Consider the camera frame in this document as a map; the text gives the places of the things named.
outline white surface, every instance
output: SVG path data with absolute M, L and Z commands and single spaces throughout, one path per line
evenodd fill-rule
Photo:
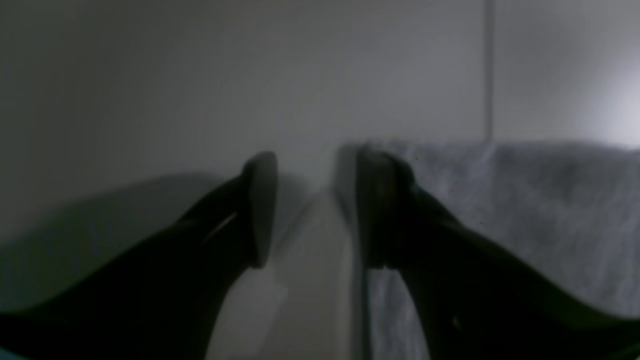
M 335 197 L 318 195 L 267 267 L 229 291 L 207 358 L 351 359 L 352 255 Z
M 495 137 L 640 143 L 640 1 L 497 0 Z

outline towel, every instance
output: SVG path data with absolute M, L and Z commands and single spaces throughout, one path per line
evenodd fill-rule
M 463 224 L 601 311 L 640 315 L 640 153 L 588 143 L 371 142 Z M 375 360 L 429 359 L 399 274 L 370 270 Z

